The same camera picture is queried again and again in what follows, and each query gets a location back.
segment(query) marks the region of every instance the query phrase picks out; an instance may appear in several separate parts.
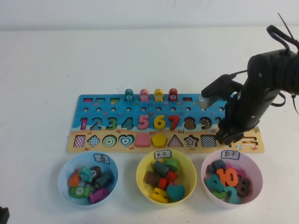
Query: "wooden puzzle board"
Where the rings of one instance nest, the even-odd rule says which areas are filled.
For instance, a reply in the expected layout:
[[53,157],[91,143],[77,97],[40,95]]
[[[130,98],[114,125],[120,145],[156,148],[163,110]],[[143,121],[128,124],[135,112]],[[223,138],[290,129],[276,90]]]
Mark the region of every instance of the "wooden puzzle board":
[[[200,94],[178,94],[178,101],[155,102],[149,95],[148,102],[140,102],[139,94],[133,102],[126,102],[125,95],[81,95],[69,137],[67,152],[80,153],[89,150],[119,153],[149,153],[154,147],[152,137],[161,133],[167,138],[161,148],[178,150],[183,153],[212,153],[220,149],[239,150],[243,153],[263,153],[264,145],[259,128],[246,132],[244,138],[231,146],[220,145],[214,135],[218,122],[225,116],[223,100],[218,100],[206,110],[198,103]],[[140,115],[148,115],[149,127],[137,129]],[[154,119],[164,115],[166,126],[163,130],[154,128]],[[178,115],[179,122],[170,130],[170,115]],[[139,133],[146,133],[149,147],[136,147]]]

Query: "blue bowl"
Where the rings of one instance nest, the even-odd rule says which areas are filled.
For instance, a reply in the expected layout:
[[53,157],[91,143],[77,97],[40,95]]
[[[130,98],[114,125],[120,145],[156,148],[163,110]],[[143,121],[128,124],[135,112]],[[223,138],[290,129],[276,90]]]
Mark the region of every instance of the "blue bowl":
[[[87,198],[73,198],[70,195],[70,186],[68,185],[68,180],[71,175],[78,170],[79,167],[94,167],[99,166],[101,168],[101,172],[108,172],[113,175],[113,180],[109,182],[107,185],[107,189],[110,194],[102,201],[91,204],[89,199]],[[118,170],[115,162],[105,153],[101,152],[85,152],[80,153],[79,155],[75,156],[71,160],[67,161],[67,163],[62,167],[59,176],[58,176],[58,191],[60,195],[67,200],[68,202],[72,203],[76,207],[80,207],[83,209],[92,209],[103,205],[109,198],[111,197],[112,193],[115,191],[115,187],[118,180]]]

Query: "checkered square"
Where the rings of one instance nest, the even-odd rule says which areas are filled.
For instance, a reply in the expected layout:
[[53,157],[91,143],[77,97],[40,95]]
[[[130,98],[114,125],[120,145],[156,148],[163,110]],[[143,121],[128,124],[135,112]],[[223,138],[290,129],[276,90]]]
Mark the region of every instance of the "checkered square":
[[202,147],[216,147],[216,139],[214,135],[201,135],[200,140]]
[[183,147],[183,144],[178,139],[178,137],[176,135],[174,135],[167,146],[168,147]]
[[76,135],[74,147],[81,148],[84,146],[84,142],[85,142],[85,135]]
[[97,136],[94,135],[89,140],[87,140],[87,142],[91,147],[95,147],[100,142],[100,140]]

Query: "pink number 5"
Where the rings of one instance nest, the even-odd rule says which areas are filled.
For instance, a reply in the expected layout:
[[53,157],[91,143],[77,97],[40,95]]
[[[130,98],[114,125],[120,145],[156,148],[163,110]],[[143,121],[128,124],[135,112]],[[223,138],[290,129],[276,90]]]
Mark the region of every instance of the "pink number 5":
[[149,116],[148,115],[140,115],[139,117],[139,124],[137,128],[139,130],[144,130],[149,127]]

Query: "yellow bowl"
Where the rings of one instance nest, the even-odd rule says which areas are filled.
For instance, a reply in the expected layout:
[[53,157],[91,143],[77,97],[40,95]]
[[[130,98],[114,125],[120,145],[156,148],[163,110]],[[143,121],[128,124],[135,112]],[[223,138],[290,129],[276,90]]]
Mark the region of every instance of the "yellow bowl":
[[[153,164],[156,161],[156,159],[158,159],[161,162],[164,162],[165,159],[169,159],[170,157],[179,163],[179,169],[176,172],[178,178],[175,180],[175,183],[182,184],[184,186],[185,195],[184,198],[178,202],[173,202],[173,203],[156,202],[153,199],[151,199],[151,196],[154,193],[154,188],[152,188],[149,184],[145,183],[145,175],[147,171],[152,171],[152,172],[154,171]],[[186,198],[189,197],[193,192],[196,185],[196,180],[197,180],[196,170],[193,163],[189,160],[189,158],[184,154],[171,149],[160,149],[147,154],[140,161],[136,172],[136,181],[140,191],[147,197],[147,199],[149,199],[155,205],[166,207],[166,208],[177,205],[183,202],[184,200],[186,200]]]

